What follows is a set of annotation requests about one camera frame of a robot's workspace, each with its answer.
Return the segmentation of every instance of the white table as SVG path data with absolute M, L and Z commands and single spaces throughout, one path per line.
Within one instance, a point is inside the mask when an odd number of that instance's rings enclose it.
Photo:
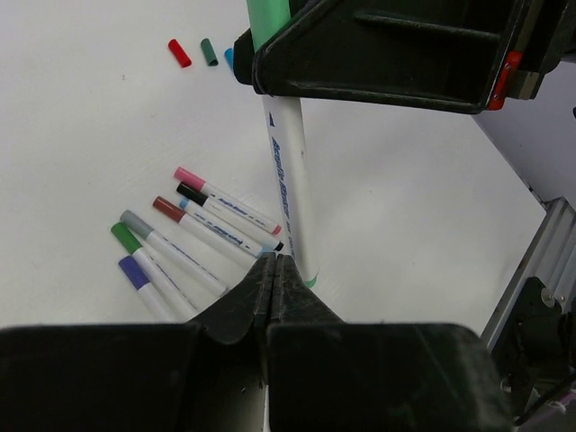
M 230 0 L 20 0 L 0 7 L 0 326 L 150 321 L 109 228 L 130 208 L 231 283 L 239 267 L 151 208 L 178 165 L 280 220 L 259 98 L 217 53 Z M 194 65 L 167 50 L 177 38 Z M 321 270 L 351 321 L 487 322 L 544 217 L 473 119 L 303 102 Z M 176 273 L 179 281 L 186 281 Z M 203 307 L 213 301 L 201 298 Z

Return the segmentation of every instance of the pink marker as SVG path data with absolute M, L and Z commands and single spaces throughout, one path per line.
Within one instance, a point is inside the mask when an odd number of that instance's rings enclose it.
M 252 222 L 257 227 L 261 228 L 262 230 L 269 232 L 272 235 L 277 235 L 282 227 L 280 224 L 274 222 L 273 220 L 268 219 L 262 213 L 248 207 L 244 203 L 232 198 L 227 193 L 224 193 L 216 186 L 206 182 L 198 175 L 191 173 L 185 168 L 181 166 L 174 173 L 174 177 L 180 180 L 181 182 L 186 183 L 187 185 L 191 186 L 198 192 L 202 192 L 205 195 L 210 196 L 214 200 L 218 201 L 224 207 L 226 207 L 231 212 L 236 213 L 238 216 L 246 219 L 247 221 Z

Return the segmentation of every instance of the black cable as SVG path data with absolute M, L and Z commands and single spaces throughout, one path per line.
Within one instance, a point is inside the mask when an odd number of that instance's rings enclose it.
M 568 387 L 570 384 L 576 381 L 576 372 L 571 373 L 566 378 L 558 382 L 552 389 L 540 396 L 531 406 L 528 408 L 524 414 L 516 419 L 514 426 L 520 426 L 526 423 L 538 410 L 540 410 L 548 401 L 550 401 L 554 396 L 563 390 L 564 387 Z

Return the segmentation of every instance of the red marker cap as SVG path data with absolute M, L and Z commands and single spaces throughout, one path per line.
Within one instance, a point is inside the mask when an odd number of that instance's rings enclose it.
M 152 203 L 155 209 L 160 210 L 163 212 L 168 218 L 176 223 L 180 223 L 180 220 L 186 215 L 186 212 L 175 205 L 173 205 L 170 201 L 165 198 L 159 196 L 154 202 Z
M 188 54 L 186 54 L 176 39 L 172 39 L 168 43 L 168 49 L 172 51 L 172 54 L 174 54 L 174 57 L 176 57 L 176 60 L 178 60 L 178 63 L 180 63 L 182 68 L 188 68 L 192 65 L 192 61 L 188 57 Z

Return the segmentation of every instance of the brown marker cap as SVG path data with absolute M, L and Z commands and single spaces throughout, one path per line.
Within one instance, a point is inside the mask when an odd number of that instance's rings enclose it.
M 186 212 L 175 205 L 173 205 L 169 200 L 159 196 L 152 203 L 155 209 L 163 212 L 168 218 L 177 223 L 186 215 Z

